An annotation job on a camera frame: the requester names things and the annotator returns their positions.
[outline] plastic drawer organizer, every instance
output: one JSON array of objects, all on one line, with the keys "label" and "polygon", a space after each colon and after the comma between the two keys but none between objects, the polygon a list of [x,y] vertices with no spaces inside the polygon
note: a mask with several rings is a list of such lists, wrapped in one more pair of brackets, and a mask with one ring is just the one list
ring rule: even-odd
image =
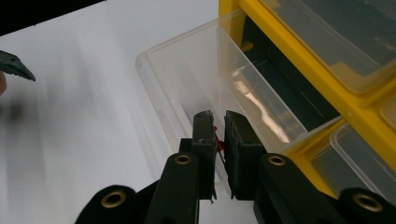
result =
[{"label": "plastic drawer organizer", "polygon": [[[269,5],[279,15],[289,15],[288,9],[279,7],[288,1],[273,1]],[[336,197],[343,188],[366,187],[396,203],[394,197],[389,196],[392,191],[396,191],[395,175],[392,171],[394,167],[391,165],[390,168],[384,168],[387,162],[381,161],[360,134],[346,124],[349,119],[342,118],[346,111],[340,111],[342,116],[339,116],[339,106],[343,104],[334,104],[332,101],[329,104],[323,97],[326,97],[323,90],[317,91],[315,82],[305,74],[306,69],[298,64],[294,66],[298,55],[288,50],[288,46],[282,47],[287,41],[274,38],[279,37],[278,34],[273,34],[276,29],[270,31],[268,36],[267,33],[259,34],[265,39],[264,45],[256,45],[255,37],[251,39],[253,48],[261,46],[262,49],[268,49],[264,55],[255,54],[255,51],[250,51],[248,44],[242,43],[251,35],[247,30],[250,18],[253,24],[257,23],[260,27],[259,32],[262,32],[265,21],[259,21],[262,15],[258,13],[263,8],[266,11],[270,9],[261,1],[241,0],[239,4],[242,10],[236,10],[149,49],[136,60],[138,74],[174,151],[178,151],[180,138],[191,137],[192,118],[204,110],[213,112],[218,136],[223,139],[225,111],[232,110],[247,117],[269,152],[290,156],[319,190]],[[272,20],[274,17],[275,14],[271,14],[268,18]],[[322,21],[312,20],[309,14],[305,13],[302,19],[323,27]],[[339,45],[339,49],[343,49],[345,42],[340,43],[338,40],[333,42]],[[355,48],[343,50],[345,52],[336,50],[337,54],[349,57],[349,54],[356,56],[357,52],[361,53]],[[334,63],[332,53],[328,55],[327,51],[328,49],[324,49],[324,56],[321,57],[329,59],[324,61],[336,76],[341,76],[347,70],[351,74],[370,77],[376,76],[376,72],[381,70],[370,64],[367,67],[356,65],[361,61],[359,55],[358,59],[348,58],[342,60],[343,63]],[[387,65],[393,64],[391,57],[380,57],[378,60],[383,61],[380,67],[385,66],[385,70],[391,70],[392,66]],[[375,85],[384,84],[391,77],[392,74],[387,73]],[[349,79],[338,78],[342,85],[354,92],[370,91],[371,86],[367,85],[372,80],[353,86],[355,80],[349,83]],[[295,97],[293,91],[296,88],[300,88],[297,92],[301,96],[297,100],[305,101],[304,104],[308,102],[308,106],[299,106],[295,104],[296,101],[291,100]],[[381,107],[382,120],[386,120],[388,126],[393,125],[393,128],[394,102],[393,95]],[[318,119],[310,122],[311,116]],[[364,145],[362,150],[357,151],[354,147],[347,149],[343,145],[344,140],[349,138],[347,135],[351,133],[356,138],[347,145]],[[371,166],[364,167],[366,161],[362,161],[365,160],[363,157],[374,166],[373,170]],[[337,171],[334,170],[336,167],[348,172],[337,177]]]}]

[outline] white table surface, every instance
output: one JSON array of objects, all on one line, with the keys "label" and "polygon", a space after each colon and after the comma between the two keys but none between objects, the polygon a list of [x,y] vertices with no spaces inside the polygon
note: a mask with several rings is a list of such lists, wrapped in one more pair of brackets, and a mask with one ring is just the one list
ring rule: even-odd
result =
[{"label": "white table surface", "polygon": [[[0,223],[74,223],[98,190],[157,180],[173,151],[136,56],[217,16],[216,0],[109,0],[0,36],[37,79],[7,75],[0,96]],[[255,223],[224,195],[200,223]]]}]

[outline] transparent plastic bin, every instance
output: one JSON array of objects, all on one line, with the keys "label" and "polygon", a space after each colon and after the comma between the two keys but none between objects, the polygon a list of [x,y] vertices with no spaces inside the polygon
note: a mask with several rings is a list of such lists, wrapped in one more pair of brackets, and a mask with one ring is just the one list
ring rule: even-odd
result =
[{"label": "transparent plastic bin", "polygon": [[332,133],[312,163],[336,196],[360,187],[396,204],[396,174],[349,124]]},{"label": "transparent plastic bin", "polygon": [[175,151],[204,110],[213,112],[220,139],[226,110],[245,115],[271,152],[308,134],[222,28],[245,17],[235,11],[138,56],[136,69]]},{"label": "transparent plastic bin", "polygon": [[395,1],[262,1],[349,90],[366,92],[396,77]]},{"label": "transparent plastic bin", "polygon": [[384,103],[381,109],[382,117],[396,131],[396,94],[390,97],[390,100]]}]

